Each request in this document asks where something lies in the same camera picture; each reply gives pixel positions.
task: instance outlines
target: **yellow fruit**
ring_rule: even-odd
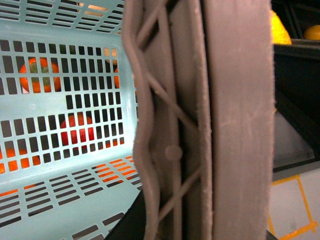
[[[320,40],[320,25],[314,25],[304,31],[305,39],[308,40]]]
[[[271,10],[271,34],[274,44],[292,44],[289,33],[273,10]]]

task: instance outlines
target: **white floor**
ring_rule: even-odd
[[[274,182],[269,216],[279,240],[320,240],[320,168]]]

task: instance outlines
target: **light blue plastic crate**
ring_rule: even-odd
[[[80,3],[0,0],[1,239],[102,240],[140,191],[131,157],[135,87],[120,36],[124,1]],[[30,58],[38,69],[40,58],[57,63],[59,73],[19,73]],[[41,93],[27,93],[21,77],[50,77],[51,92],[41,83]],[[58,91],[53,77],[60,77]],[[93,124],[60,127],[77,113]],[[88,128],[94,140],[63,145],[62,132]],[[23,158],[29,167],[22,168]]]

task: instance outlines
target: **gray plastic frame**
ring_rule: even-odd
[[[122,39],[138,91],[133,155],[145,240],[266,238],[270,9],[258,0],[126,2]]]

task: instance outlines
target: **yellow tape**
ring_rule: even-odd
[[[284,184],[286,182],[298,179],[298,177],[299,177],[299,175],[294,175],[294,176],[290,176],[290,177],[287,177],[287,178],[284,178],[284,179],[280,179],[280,180],[274,181],[274,182],[272,182],[272,186],[279,185],[279,184]]]
[[[300,189],[300,192],[301,192],[301,196],[302,196],[302,199],[303,199],[303,203],[304,203],[304,206],[305,206],[306,213],[308,215],[309,222],[311,223],[312,222],[312,216],[311,216],[310,208],[309,208],[309,205],[308,205],[308,202],[307,202],[307,198],[306,198],[306,195],[305,195],[305,191],[304,191],[304,188],[302,187],[302,183],[301,183],[299,175],[298,175],[296,180],[297,180],[298,185],[299,185],[299,189]]]
[[[304,234],[305,232],[311,230],[311,229],[315,229],[318,226],[318,223],[316,221],[310,222],[308,225],[303,226],[301,228],[299,228],[298,230],[291,232],[287,235],[284,235],[282,237],[279,238],[279,240],[290,240],[293,239],[301,234]]]
[[[270,233],[272,233],[273,236],[276,236],[274,225],[272,224],[270,214],[268,214],[268,225],[269,225]]]

